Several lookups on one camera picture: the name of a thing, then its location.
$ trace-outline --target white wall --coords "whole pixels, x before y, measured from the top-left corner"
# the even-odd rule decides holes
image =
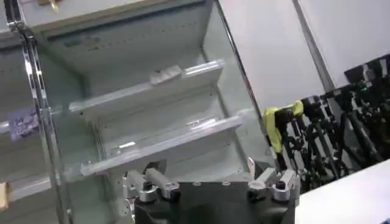
[[[291,0],[221,0],[262,112],[324,92]]]
[[[389,0],[300,0],[336,87],[344,71],[390,53]]]

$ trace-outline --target metal clamp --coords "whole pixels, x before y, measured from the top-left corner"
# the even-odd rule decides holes
[[[280,181],[272,185],[274,200],[289,201],[298,199],[300,195],[300,177],[293,170],[286,170]]]
[[[256,180],[248,183],[248,198],[251,201],[262,199],[266,196],[268,187],[277,176],[275,168],[267,168]]]
[[[174,182],[166,178],[162,173],[154,168],[147,169],[145,178],[155,184],[161,192],[161,196],[165,200],[176,201],[180,197],[180,186],[178,182]]]
[[[152,202],[157,199],[157,187],[145,180],[136,170],[128,172],[125,186],[127,186],[125,198],[131,197],[131,191],[135,189],[142,202]]]

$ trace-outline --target glass shelf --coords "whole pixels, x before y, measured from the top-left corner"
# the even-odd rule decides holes
[[[162,97],[180,94],[187,89],[216,85],[223,67],[223,60],[211,61],[185,69],[180,77],[158,85],[147,82],[81,102],[72,102],[69,110],[91,119]]]

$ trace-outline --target wooden piece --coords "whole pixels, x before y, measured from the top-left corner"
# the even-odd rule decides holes
[[[50,5],[50,0],[38,0],[39,5]]]
[[[0,211],[8,208],[8,184],[0,183]]]

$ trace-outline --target yellow clamp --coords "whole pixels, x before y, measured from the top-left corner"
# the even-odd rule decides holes
[[[264,126],[266,127],[269,140],[271,141],[271,146],[274,148],[276,153],[282,153],[282,136],[276,127],[275,113],[285,108],[291,108],[292,113],[296,116],[303,115],[303,103],[300,100],[283,108],[270,107],[264,112]]]

